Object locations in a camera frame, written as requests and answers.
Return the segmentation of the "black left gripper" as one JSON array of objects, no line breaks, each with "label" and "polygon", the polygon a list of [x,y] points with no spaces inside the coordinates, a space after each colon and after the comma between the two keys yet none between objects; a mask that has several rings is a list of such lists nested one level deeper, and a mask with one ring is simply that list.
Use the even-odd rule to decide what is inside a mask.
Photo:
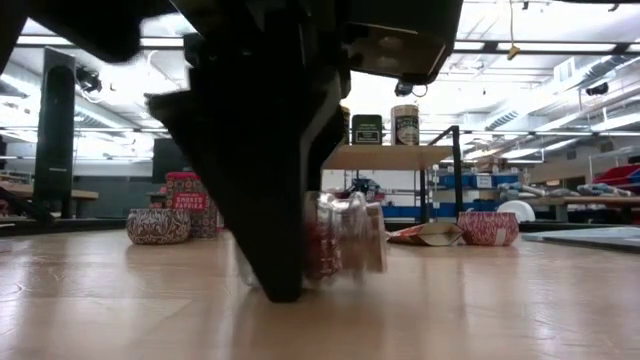
[{"label": "black left gripper", "polygon": [[302,292],[306,191],[344,143],[342,32],[350,0],[172,0],[195,29],[184,36],[191,75],[319,75],[208,80],[149,97],[201,178],[266,296]]}]

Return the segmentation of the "dark green black pepper tin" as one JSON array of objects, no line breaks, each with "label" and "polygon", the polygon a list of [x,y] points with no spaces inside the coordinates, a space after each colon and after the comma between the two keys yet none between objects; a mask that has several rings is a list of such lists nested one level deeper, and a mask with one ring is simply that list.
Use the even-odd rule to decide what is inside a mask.
[{"label": "dark green black pepper tin", "polygon": [[381,145],[383,124],[380,115],[357,114],[351,120],[353,145]]}]

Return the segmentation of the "small glass spice jar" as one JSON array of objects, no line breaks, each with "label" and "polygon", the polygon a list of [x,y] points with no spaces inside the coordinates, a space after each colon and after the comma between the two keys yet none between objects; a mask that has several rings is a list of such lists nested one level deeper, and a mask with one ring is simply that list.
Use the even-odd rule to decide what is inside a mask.
[{"label": "small glass spice jar", "polygon": [[326,287],[340,278],[360,283],[387,271],[387,233],[382,206],[355,192],[345,199],[309,192],[304,203],[307,231],[303,284]]}]

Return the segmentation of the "red-lidded smoked paprika tin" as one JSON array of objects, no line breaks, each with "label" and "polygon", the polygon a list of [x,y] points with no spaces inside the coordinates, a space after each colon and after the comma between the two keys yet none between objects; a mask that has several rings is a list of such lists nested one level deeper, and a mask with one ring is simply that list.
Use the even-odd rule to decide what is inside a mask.
[{"label": "red-lidded smoked paprika tin", "polygon": [[192,238],[213,238],[218,231],[218,209],[194,172],[166,174],[166,201],[170,209],[189,213]]}]

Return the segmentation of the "tan-lidded cardboard seasoning canister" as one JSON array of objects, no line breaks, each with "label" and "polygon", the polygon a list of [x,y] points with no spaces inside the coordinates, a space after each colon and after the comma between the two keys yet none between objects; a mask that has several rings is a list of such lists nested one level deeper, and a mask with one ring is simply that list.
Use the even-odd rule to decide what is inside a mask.
[{"label": "tan-lidded cardboard seasoning canister", "polygon": [[391,109],[391,143],[418,145],[420,140],[419,108],[416,105],[397,105]]}]

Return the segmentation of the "orange and brown spice pouch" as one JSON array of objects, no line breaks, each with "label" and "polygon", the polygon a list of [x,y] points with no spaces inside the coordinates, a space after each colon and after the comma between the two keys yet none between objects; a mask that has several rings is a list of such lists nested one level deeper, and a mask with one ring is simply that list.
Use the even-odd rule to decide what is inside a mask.
[{"label": "orange and brown spice pouch", "polygon": [[454,244],[461,239],[462,235],[463,230],[454,223],[425,223],[390,232],[387,242],[411,246],[444,247]]}]

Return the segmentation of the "red patterned candle tin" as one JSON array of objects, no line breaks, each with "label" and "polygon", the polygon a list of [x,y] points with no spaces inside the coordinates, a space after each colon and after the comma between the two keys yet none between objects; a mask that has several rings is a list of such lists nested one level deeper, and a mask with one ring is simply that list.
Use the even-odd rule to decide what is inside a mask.
[{"label": "red patterned candle tin", "polygon": [[513,213],[464,212],[457,226],[467,245],[510,246],[519,237],[519,223]]}]

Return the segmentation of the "maroon patterned candle tin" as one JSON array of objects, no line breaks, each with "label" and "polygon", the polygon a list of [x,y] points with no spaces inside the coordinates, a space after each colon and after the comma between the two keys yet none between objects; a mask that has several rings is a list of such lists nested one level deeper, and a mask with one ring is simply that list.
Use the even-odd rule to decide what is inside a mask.
[{"label": "maroon patterned candle tin", "polygon": [[169,208],[131,209],[126,233],[135,245],[170,245],[186,242],[191,219],[186,210]]}]

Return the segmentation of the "blue storage bins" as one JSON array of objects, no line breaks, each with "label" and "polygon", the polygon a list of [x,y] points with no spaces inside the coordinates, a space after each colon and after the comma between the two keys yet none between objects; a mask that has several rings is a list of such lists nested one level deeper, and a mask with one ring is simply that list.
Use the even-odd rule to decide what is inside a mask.
[{"label": "blue storage bins", "polygon": [[[461,195],[464,211],[495,211],[502,203],[498,194],[498,186],[515,183],[519,180],[516,174],[463,174],[461,176]],[[458,213],[456,201],[456,178],[453,173],[436,176],[429,174],[425,184],[425,214],[428,218],[454,218]],[[388,218],[422,217],[420,190],[389,190],[388,195],[415,194],[413,205],[396,205],[387,201],[383,206],[383,214]]]}]

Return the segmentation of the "wooden side table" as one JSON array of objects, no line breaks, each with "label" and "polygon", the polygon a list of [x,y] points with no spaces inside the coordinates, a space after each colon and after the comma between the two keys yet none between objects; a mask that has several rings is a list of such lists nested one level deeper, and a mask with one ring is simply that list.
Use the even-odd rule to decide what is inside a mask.
[{"label": "wooden side table", "polygon": [[[34,198],[34,190],[32,185],[0,181],[0,187],[19,198],[28,199],[29,201]],[[70,217],[72,219],[83,218],[85,203],[96,201],[98,198],[98,192],[73,189],[71,192],[70,201]]]}]

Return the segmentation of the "black device on column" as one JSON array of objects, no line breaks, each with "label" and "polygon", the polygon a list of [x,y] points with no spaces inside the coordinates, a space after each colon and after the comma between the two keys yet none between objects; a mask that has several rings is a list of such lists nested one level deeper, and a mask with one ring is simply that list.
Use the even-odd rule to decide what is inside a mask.
[{"label": "black device on column", "polygon": [[75,76],[77,84],[82,91],[92,93],[102,90],[102,81],[97,71],[79,66],[75,70]]}]

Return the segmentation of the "black upright column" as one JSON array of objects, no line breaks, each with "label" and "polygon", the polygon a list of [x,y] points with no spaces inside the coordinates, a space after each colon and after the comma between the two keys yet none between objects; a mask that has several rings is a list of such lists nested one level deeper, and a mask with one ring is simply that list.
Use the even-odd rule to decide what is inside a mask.
[{"label": "black upright column", "polygon": [[63,219],[72,217],[75,67],[73,56],[44,49],[34,200],[60,205]]}]

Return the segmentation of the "white trash can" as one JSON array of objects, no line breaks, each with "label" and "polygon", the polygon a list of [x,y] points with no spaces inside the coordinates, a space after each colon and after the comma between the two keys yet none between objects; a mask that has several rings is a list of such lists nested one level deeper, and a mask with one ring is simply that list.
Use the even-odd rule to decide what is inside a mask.
[{"label": "white trash can", "polygon": [[536,215],[533,208],[524,201],[510,200],[502,203],[497,208],[498,213],[513,213],[519,223],[533,222]]}]

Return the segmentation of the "long wooden workbench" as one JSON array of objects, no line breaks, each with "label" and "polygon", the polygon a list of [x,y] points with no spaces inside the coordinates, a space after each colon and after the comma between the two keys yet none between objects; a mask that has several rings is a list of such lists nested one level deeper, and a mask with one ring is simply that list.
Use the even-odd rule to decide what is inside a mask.
[{"label": "long wooden workbench", "polygon": [[567,196],[567,197],[540,197],[525,199],[525,202],[534,206],[549,206],[554,208],[555,219],[560,222],[568,222],[569,205],[599,204],[614,208],[621,208],[623,218],[631,220],[634,209],[640,209],[640,196],[615,197],[615,196]]}]

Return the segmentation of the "red storage bin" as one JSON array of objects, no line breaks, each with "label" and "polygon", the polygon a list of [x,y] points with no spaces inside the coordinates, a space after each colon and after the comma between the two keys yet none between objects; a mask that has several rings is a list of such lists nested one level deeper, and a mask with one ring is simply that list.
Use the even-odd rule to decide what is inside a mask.
[{"label": "red storage bin", "polygon": [[640,165],[624,165],[610,168],[597,175],[593,182],[622,188],[638,187],[640,186]]}]

